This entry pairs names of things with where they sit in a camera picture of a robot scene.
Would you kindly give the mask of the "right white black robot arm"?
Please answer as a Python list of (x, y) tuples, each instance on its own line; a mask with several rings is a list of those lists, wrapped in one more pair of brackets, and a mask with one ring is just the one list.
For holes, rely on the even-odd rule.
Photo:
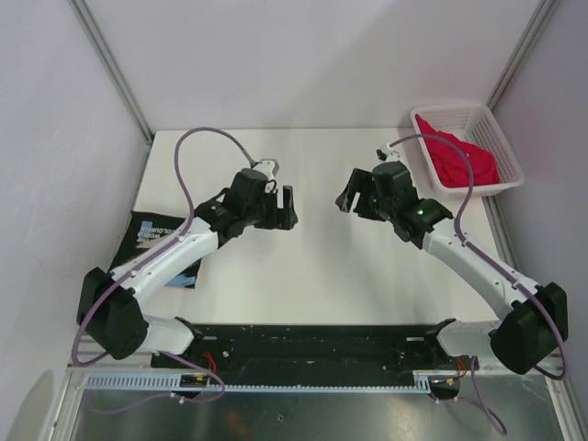
[(447, 319), (424, 345), (424, 359), (446, 368), (457, 356), (488, 356), (525, 375), (568, 337), (567, 295), (555, 283), (539, 285), (482, 251), (456, 218), (433, 198), (420, 198), (400, 161), (356, 168), (335, 201), (342, 212), (386, 221), (406, 243), (429, 253), (465, 280), (491, 307), (495, 320)]

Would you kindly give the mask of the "black t shirt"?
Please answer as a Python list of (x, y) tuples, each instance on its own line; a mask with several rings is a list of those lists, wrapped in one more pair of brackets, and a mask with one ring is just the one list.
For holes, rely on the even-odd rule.
[[(109, 269), (125, 265), (130, 260), (145, 253), (165, 236), (175, 232), (183, 222), (183, 218), (174, 216), (154, 212), (132, 211), (128, 228)], [(195, 289), (200, 268), (201, 261), (197, 260), (172, 278), (166, 286), (169, 288)]]

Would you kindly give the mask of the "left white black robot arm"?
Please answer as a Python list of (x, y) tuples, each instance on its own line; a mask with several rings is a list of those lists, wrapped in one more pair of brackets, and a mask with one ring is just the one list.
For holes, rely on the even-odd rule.
[(248, 227), (289, 231), (298, 221), (293, 189), (254, 169), (238, 172), (217, 196), (190, 205), (178, 229), (123, 266), (109, 272), (96, 267), (83, 282), (77, 321), (116, 360), (140, 350), (169, 353), (181, 366), (203, 356), (197, 330), (181, 318), (163, 319), (144, 307), (179, 272)]

